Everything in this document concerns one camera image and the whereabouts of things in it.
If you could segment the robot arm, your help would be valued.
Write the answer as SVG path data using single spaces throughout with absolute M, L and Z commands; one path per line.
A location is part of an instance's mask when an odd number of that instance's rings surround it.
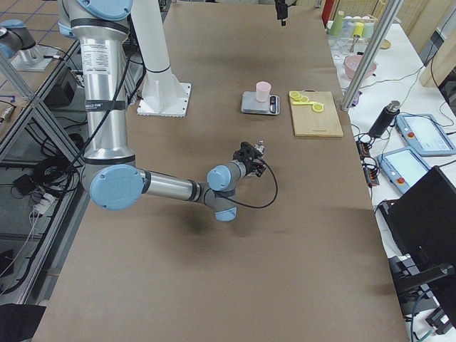
M 91 199 L 109 210 L 135 204 L 143 194 L 205 204 L 221 222 L 237 214 L 235 192 L 247 175 L 267 169 L 260 145 L 243 142 L 231 161 L 204 182 L 141 170 L 128 146 L 123 43 L 135 33 L 145 66 L 139 113 L 183 117 L 192 86 L 172 73 L 156 1 L 60 1 L 59 26 L 81 47 L 89 137 L 82 149 L 82 183 Z
M 5 58 L 14 57 L 19 51 L 27 51 L 36 45 L 24 22 L 9 19 L 1 22 L 1 53 Z

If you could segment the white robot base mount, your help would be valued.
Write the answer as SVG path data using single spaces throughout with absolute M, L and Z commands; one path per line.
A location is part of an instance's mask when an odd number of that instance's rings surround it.
M 134 0 L 131 17 L 146 69 L 138 114 L 185 117 L 192 85 L 172 72 L 158 2 Z

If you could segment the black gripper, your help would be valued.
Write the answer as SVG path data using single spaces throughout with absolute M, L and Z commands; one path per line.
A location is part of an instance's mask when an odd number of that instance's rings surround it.
M 263 157 L 258 154 L 254 145 L 249 142 L 241 142 L 240 148 L 233 154 L 233 160 L 244 164 L 246 175 L 261 177 L 266 169 Z

